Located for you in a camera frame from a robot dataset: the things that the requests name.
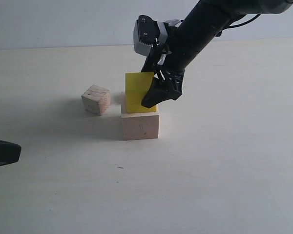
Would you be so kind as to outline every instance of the table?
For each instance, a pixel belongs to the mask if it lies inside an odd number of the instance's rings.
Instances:
[[[293,39],[212,42],[160,104],[160,138],[123,141],[133,46],[0,50],[0,234],[293,234]],[[111,90],[102,117],[83,109]]]

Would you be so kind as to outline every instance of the black cable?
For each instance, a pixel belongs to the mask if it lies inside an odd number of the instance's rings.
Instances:
[[[226,29],[227,29],[227,28],[238,28],[238,27],[244,26],[244,25],[246,25],[246,24],[248,24],[248,23],[253,22],[253,21],[256,20],[258,17],[260,17],[260,14],[256,15],[255,17],[253,17],[252,19],[250,19],[250,20],[248,20],[248,21],[246,21],[246,22],[244,22],[244,23],[241,23],[241,24],[237,24],[237,25],[232,25],[232,26],[226,27]]]

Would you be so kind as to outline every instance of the large wooden block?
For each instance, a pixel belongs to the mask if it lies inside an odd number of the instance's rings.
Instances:
[[[126,140],[158,138],[160,115],[156,112],[128,113],[126,95],[122,92],[122,125]]]
[[[128,113],[156,112],[157,106],[146,108],[141,101],[147,94],[154,72],[126,73],[126,109]]]
[[[101,116],[111,105],[111,93],[108,89],[92,85],[82,95],[84,108]]]

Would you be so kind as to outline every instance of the yellow block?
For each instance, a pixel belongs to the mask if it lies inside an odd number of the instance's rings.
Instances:
[[[141,101],[151,86],[154,72],[126,73],[126,107],[128,113],[156,112],[157,106],[146,108]]]

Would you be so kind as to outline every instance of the wall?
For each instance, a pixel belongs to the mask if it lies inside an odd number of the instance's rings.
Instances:
[[[136,18],[184,18],[197,0],[0,0],[0,49],[131,44]],[[221,40],[293,37],[293,7]]]

